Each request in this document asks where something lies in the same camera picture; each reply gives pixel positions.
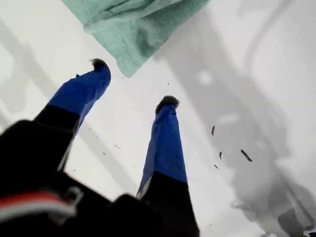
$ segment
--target debris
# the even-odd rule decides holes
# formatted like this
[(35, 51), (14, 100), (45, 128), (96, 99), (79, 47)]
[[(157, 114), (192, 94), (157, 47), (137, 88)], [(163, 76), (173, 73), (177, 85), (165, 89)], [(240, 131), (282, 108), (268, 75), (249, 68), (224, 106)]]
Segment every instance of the debris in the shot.
[(247, 155), (247, 153), (244, 150), (241, 150), (241, 153), (247, 158), (248, 161), (252, 162), (252, 159)]
[(119, 147), (119, 146), (117, 146), (117, 145), (114, 145), (115, 147), (117, 147), (117, 148), (119, 148), (120, 150), (122, 150), (122, 148), (121, 147)]

